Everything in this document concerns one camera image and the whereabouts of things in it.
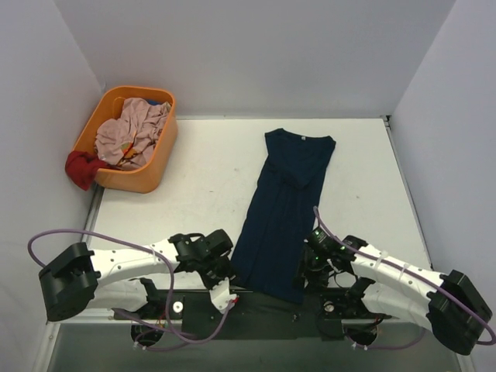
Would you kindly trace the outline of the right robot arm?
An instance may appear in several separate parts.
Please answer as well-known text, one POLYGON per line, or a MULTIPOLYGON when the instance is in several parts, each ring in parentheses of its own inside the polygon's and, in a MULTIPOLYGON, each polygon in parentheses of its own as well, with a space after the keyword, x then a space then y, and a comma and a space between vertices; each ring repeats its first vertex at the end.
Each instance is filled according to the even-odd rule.
POLYGON ((411 265, 321 226, 303 244, 294 286, 318 298, 318 323, 340 321, 338 334, 362 350, 372 349, 386 319, 416 325, 459 355, 495 344, 493 313, 467 275, 411 265))

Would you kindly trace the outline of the navy blue t shirt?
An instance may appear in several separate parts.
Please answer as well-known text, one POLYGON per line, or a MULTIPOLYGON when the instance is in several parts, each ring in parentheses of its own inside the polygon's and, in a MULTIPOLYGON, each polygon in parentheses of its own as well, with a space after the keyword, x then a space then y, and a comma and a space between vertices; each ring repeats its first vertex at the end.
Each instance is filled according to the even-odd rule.
POLYGON ((265 143, 267 158, 231 263, 240 287, 299 304, 303 289, 294 280, 336 141, 275 129, 265 143))

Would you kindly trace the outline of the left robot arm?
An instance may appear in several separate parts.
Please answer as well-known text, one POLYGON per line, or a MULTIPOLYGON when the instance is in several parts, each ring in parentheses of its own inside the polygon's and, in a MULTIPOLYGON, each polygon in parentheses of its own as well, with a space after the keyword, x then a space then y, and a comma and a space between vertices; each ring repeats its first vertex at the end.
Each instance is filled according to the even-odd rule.
POLYGON ((88 308, 122 308, 151 319, 160 301, 140 279, 159 273, 197 273, 220 313, 236 301, 230 289, 236 277, 229 261, 233 243, 222 229, 208 235, 178 233, 148 246, 113 242, 115 250, 74 243, 42 266, 39 280, 48 321, 71 319, 88 308))

